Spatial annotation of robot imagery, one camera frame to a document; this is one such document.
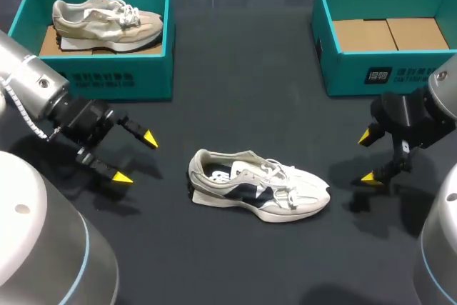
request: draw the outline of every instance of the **white sneaker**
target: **white sneaker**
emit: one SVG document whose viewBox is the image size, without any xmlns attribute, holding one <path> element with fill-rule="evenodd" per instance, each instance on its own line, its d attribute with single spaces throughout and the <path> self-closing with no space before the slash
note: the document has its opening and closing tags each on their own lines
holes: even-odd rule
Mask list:
<svg viewBox="0 0 457 305">
<path fill-rule="evenodd" d="M 312 216 L 330 201 L 325 181 L 275 160 L 262 159 L 252 151 L 220 154 L 199 150 L 189 164 L 189 181 L 194 203 L 240 206 L 274 223 Z"/>
<path fill-rule="evenodd" d="M 88 0 L 82 4 L 58 0 L 52 19 L 62 50 L 135 51 L 160 39 L 164 26 L 160 15 L 139 11 L 123 0 Z"/>
</svg>

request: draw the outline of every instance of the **cardboard insert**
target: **cardboard insert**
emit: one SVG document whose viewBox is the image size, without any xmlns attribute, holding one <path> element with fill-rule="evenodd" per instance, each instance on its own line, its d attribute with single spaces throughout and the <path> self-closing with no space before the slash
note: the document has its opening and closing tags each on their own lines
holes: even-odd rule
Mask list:
<svg viewBox="0 0 457 305">
<path fill-rule="evenodd" d="M 449 50 L 434 18 L 333 21 L 342 51 Z"/>
<path fill-rule="evenodd" d="M 71 56 L 71 55 L 96 55 L 96 54 L 115 54 L 109 50 L 84 50 L 84 51 L 62 51 L 60 50 L 57 33 L 55 28 L 50 25 L 46 30 L 46 35 L 43 40 L 43 45 L 41 46 L 39 56 Z M 162 54 L 162 43 L 159 43 L 155 46 L 152 46 L 147 49 L 135 51 L 133 53 L 122 53 L 124 54 Z"/>
</svg>

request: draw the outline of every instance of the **dark gray table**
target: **dark gray table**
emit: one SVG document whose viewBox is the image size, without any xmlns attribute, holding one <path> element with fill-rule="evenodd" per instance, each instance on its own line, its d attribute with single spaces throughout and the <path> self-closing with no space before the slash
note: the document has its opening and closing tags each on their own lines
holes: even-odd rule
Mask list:
<svg viewBox="0 0 457 305">
<path fill-rule="evenodd" d="M 0 1 L 6 31 L 20 0 Z M 73 148 L 44 146 L 14 110 L 6 115 L 0 148 L 48 177 L 114 248 L 117 305 L 417 304 L 416 237 L 456 161 L 456 135 L 417 155 L 414 172 L 395 180 L 396 196 L 367 197 L 369 190 L 349 186 L 386 161 L 391 145 L 388 139 L 370 150 L 357 145 L 370 122 L 369 98 L 330 99 L 323 90 L 311 4 L 174 0 L 173 101 L 114 104 L 151 127 L 160 149 L 148 151 L 121 130 L 99 149 L 132 170 L 135 184 L 126 194 L 75 174 Z M 200 148 L 252 149 L 310 171 L 331 185 L 331 203 L 285 225 L 194 205 L 184 173 Z"/>
</svg>

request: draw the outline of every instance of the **shoelace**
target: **shoelace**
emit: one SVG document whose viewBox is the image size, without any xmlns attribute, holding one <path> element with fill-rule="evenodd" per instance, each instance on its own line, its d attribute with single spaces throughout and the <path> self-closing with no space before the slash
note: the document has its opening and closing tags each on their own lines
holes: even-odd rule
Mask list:
<svg viewBox="0 0 457 305">
<path fill-rule="evenodd" d="M 119 17 L 116 17 L 116 19 L 119 20 L 120 25 L 128 26 L 139 23 L 140 13 L 138 7 L 133 7 L 132 5 L 126 4 L 124 0 L 110 0 L 109 3 L 117 5 L 118 11 L 121 11 Z"/>
<path fill-rule="evenodd" d="M 265 166 L 264 164 L 261 165 L 261 168 L 268 172 L 265 177 L 267 182 L 261 181 L 261 185 L 263 187 L 270 186 L 270 187 L 274 188 L 273 198 L 274 198 L 275 202 L 278 204 L 278 206 L 283 209 L 287 209 L 287 208 L 285 206 L 283 206 L 282 203 L 280 202 L 279 199 L 281 198 L 281 196 L 278 195 L 278 192 L 285 191 L 287 193 L 288 207 L 290 209 L 296 209 L 296 200 L 297 200 L 296 186 L 294 184 L 292 184 L 291 178 L 289 177 L 288 172 L 284 168 L 284 165 L 273 159 L 267 159 L 267 161 L 270 162 L 271 164 L 273 164 L 275 166 L 275 168 L 272 169 L 270 167 Z M 282 177 L 284 178 L 283 184 L 275 184 L 271 181 L 272 178 L 278 174 L 282 175 Z"/>
</svg>

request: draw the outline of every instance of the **teal box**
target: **teal box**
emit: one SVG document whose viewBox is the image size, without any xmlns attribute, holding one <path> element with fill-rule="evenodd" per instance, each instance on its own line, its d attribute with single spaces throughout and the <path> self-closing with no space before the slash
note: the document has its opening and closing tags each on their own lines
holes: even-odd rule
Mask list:
<svg viewBox="0 0 457 305">
<path fill-rule="evenodd" d="M 343 52 L 332 22 L 418 17 L 435 18 L 449 50 Z M 457 0 L 315 0 L 311 27 L 328 95 L 407 94 L 457 53 Z"/>
<path fill-rule="evenodd" d="M 81 3 L 85 0 L 64 0 Z M 41 60 L 64 75 L 71 93 L 93 99 L 167 100 L 173 93 L 175 22 L 171 0 L 124 0 L 164 18 L 161 54 L 94 54 L 43 56 Z M 55 0 L 22 0 L 9 36 L 39 55 L 52 23 Z"/>
</svg>

